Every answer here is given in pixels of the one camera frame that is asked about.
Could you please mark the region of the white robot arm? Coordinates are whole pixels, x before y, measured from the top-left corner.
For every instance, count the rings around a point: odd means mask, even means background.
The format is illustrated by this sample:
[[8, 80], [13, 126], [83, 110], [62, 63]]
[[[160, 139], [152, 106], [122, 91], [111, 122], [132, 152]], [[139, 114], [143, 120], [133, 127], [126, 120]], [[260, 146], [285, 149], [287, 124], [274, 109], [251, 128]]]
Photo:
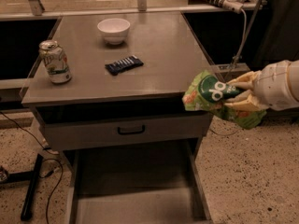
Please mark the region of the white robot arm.
[[229, 81], [244, 91], [225, 105], [240, 111], [281, 111], [299, 106], [299, 61], [284, 60], [268, 64]]

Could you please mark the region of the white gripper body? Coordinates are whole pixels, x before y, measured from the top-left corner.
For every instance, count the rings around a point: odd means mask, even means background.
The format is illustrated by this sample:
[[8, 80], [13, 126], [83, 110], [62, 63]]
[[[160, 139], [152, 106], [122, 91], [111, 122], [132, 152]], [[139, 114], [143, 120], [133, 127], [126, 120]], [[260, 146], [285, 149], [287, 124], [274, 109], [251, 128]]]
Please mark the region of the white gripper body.
[[299, 61], [268, 64], [256, 79], [255, 96], [281, 111], [299, 106]]

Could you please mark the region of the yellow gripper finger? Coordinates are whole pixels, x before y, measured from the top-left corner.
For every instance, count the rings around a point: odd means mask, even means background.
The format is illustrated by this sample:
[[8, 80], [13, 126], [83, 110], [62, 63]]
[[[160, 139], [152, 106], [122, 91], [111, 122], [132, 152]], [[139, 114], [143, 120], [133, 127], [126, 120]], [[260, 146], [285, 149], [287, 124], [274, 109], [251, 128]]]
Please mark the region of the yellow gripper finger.
[[243, 91], [235, 98], [229, 98], [224, 105], [239, 111], [262, 111], [268, 109], [252, 91]]
[[261, 74], [260, 71], [250, 71], [237, 78], [234, 78], [227, 82], [228, 85], [235, 86], [242, 90], [254, 91], [256, 88], [256, 79]]

